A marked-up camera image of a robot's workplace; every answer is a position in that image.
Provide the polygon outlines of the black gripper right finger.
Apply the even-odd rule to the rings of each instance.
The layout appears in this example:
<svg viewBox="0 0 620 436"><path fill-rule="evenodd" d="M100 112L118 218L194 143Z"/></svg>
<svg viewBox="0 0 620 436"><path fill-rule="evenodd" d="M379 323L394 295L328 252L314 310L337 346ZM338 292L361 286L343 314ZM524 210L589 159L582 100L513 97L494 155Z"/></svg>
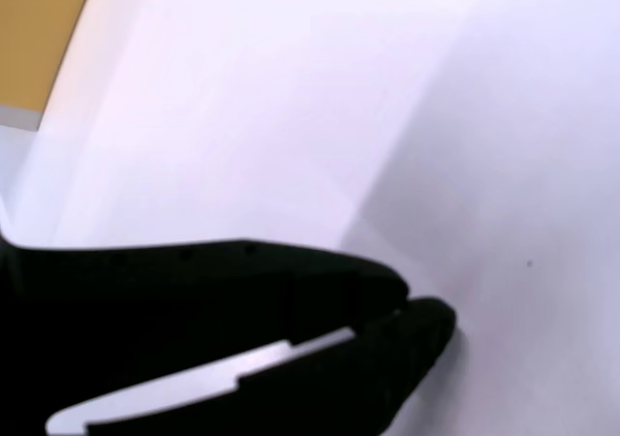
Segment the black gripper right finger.
<svg viewBox="0 0 620 436"><path fill-rule="evenodd" d="M438 298L410 301L353 339L239 379L235 391L90 435L380 435L455 331Z"/></svg>

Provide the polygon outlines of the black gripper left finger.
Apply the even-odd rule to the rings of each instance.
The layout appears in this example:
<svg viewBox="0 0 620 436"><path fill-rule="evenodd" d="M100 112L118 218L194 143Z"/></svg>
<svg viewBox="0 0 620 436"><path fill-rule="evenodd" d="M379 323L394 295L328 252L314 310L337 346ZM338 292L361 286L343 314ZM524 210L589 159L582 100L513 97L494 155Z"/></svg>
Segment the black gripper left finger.
<svg viewBox="0 0 620 436"><path fill-rule="evenodd" d="M83 401L402 307L380 263L255 240L103 250L1 245L1 431Z"/></svg>

